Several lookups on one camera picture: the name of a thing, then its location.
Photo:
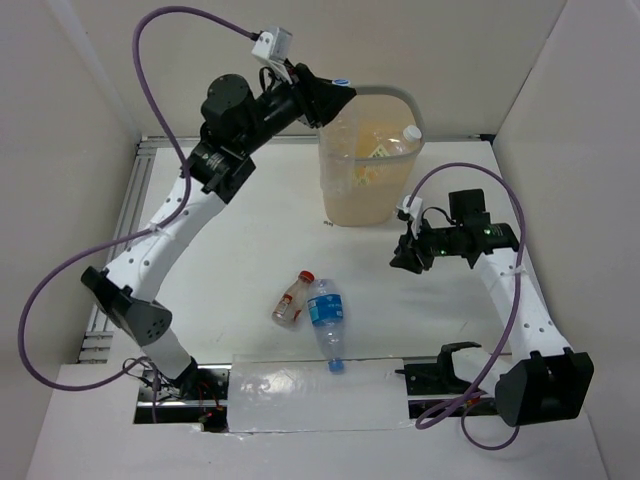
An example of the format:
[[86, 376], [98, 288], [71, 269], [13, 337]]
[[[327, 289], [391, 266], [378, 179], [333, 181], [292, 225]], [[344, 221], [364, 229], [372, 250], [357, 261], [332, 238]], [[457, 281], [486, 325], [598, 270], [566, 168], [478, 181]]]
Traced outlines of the beige label clear bottle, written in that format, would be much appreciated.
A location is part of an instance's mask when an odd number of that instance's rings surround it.
[[356, 146], [353, 181], [358, 187], [379, 186], [394, 181], [406, 161], [395, 157], [414, 152], [422, 140], [421, 130], [413, 124], [404, 127], [367, 127]]

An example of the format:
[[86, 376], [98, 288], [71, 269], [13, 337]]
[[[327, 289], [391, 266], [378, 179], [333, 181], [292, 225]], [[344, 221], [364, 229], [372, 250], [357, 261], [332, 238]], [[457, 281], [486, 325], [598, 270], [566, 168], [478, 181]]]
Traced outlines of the blue label water bottle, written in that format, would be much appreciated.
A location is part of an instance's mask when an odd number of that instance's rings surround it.
[[307, 309], [316, 341], [332, 374], [342, 374], [344, 366], [345, 312], [335, 282], [316, 279], [312, 282]]

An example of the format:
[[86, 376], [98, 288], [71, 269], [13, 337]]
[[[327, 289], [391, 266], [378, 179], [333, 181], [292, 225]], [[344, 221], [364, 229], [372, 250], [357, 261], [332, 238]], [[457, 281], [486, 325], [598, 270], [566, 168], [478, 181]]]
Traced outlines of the red cap bottle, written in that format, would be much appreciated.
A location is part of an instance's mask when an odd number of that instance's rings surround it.
[[296, 281], [280, 297], [271, 314], [277, 325], [289, 329], [296, 326], [314, 280], [315, 276], [309, 271], [302, 270], [298, 274]]

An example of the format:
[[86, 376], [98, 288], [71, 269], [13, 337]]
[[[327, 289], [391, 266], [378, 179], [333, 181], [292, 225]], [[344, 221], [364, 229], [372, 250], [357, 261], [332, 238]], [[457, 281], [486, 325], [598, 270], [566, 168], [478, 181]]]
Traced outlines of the clear bottle white cap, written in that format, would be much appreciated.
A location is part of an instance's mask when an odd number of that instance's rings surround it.
[[351, 191], [357, 136], [357, 109], [350, 100], [319, 132], [320, 186], [329, 198], [343, 197]]

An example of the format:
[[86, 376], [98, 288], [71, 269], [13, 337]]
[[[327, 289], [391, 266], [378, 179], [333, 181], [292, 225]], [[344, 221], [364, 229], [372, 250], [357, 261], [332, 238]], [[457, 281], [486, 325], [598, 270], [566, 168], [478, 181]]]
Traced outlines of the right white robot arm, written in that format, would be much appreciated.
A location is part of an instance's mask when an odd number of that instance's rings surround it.
[[585, 352], [573, 350], [551, 319], [541, 296], [518, 261], [520, 244], [510, 225], [492, 222], [480, 189], [449, 196], [450, 220], [432, 227], [423, 202], [406, 196], [397, 217], [407, 225], [390, 264], [415, 274], [438, 258], [461, 257], [476, 270], [496, 308], [510, 360], [492, 359], [475, 343], [442, 348], [436, 379], [448, 392], [484, 378], [479, 388], [495, 401], [511, 427], [576, 418], [594, 374]]

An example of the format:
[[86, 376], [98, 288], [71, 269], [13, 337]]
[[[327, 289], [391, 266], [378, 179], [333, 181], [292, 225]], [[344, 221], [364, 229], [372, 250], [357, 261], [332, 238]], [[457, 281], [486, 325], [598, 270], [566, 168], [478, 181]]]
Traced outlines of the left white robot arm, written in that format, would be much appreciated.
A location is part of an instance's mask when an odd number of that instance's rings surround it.
[[99, 309], [141, 348], [176, 399], [192, 397], [204, 378], [172, 331], [171, 312], [156, 299], [165, 277], [254, 172], [255, 151], [296, 121], [328, 125], [356, 95], [347, 81], [319, 78], [302, 63], [289, 74], [260, 96], [240, 75], [215, 79], [201, 107], [200, 141], [146, 234], [103, 269], [89, 267], [81, 276]]

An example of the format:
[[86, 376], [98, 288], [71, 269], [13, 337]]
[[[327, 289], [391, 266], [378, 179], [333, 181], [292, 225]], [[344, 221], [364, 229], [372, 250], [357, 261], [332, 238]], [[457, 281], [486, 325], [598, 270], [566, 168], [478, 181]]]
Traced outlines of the beige plastic waste bin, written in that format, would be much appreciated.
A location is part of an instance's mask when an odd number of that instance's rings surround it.
[[425, 143], [414, 97], [387, 85], [357, 95], [319, 130], [320, 188], [327, 218], [345, 227], [386, 222]]

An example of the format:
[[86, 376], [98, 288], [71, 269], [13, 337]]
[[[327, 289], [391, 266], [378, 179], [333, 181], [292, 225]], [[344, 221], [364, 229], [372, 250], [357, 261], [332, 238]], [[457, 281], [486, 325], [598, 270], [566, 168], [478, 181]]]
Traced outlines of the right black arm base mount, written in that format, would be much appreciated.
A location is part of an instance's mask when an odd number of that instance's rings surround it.
[[405, 363], [395, 373], [404, 378], [408, 395], [409, 418], [417, 419], [446, 395], [462, 395], [468, 381], [454, 376], [452, 354], [465, 348], [479, 347], [475, 342], [456, 342], [441, 347], [435, 360]]

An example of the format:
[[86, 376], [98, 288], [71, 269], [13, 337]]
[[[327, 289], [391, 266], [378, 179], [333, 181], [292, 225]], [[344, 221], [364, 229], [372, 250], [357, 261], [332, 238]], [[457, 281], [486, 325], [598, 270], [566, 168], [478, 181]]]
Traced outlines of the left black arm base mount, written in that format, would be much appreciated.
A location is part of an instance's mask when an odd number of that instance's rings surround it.
[[231, 364], [200, 365], [195, 382], [185, 391], [166, 377], [156, 380], [148, 363], [134, 367], [127, 374], [138, 387], [133, 422], [189, 424], [203, 432], [226, 433], [231, 367]]

